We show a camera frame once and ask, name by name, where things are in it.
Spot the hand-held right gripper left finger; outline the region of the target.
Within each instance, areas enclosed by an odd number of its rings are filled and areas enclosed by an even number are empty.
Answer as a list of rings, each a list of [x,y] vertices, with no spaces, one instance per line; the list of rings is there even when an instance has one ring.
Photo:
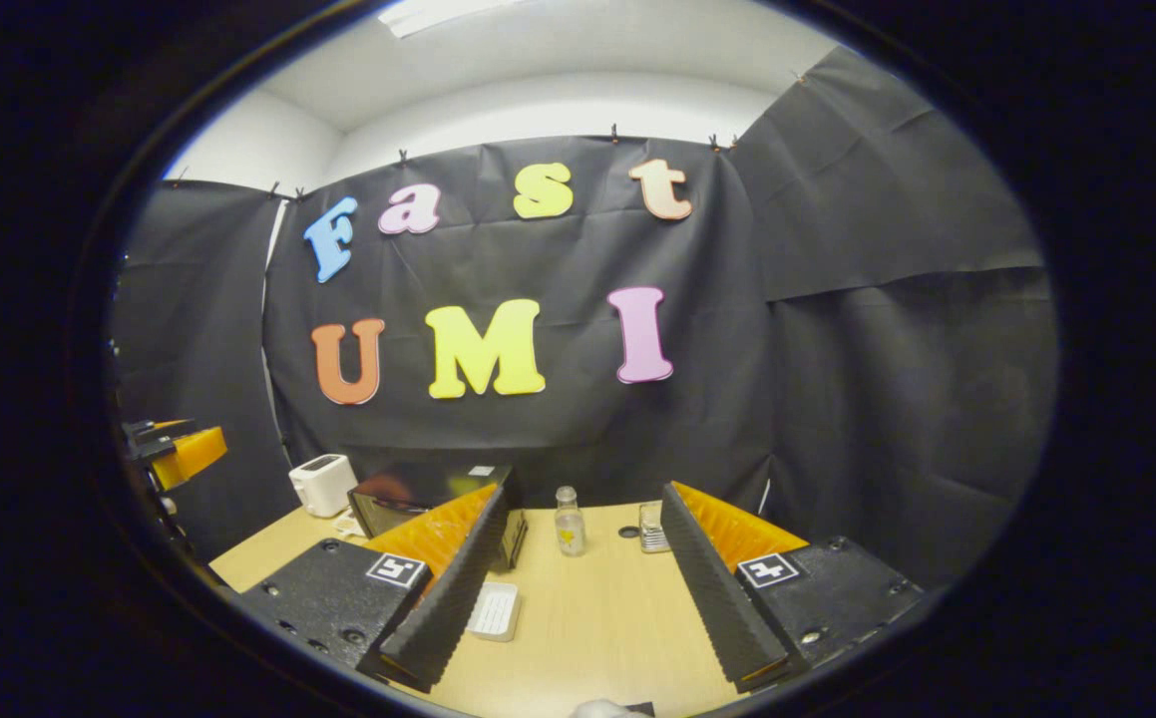
[[[365,546],[323,539],[240,592],[240,605],[310,651],[428,693],[462,641],[510,512],[510,488],[486,484]]]

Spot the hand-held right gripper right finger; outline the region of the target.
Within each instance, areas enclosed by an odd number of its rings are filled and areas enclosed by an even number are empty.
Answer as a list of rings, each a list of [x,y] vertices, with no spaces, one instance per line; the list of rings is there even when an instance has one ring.
[[[679,482],[660,525],[724,678],[753,693],[842,658],[922,589],[846,536],[818,542]]]

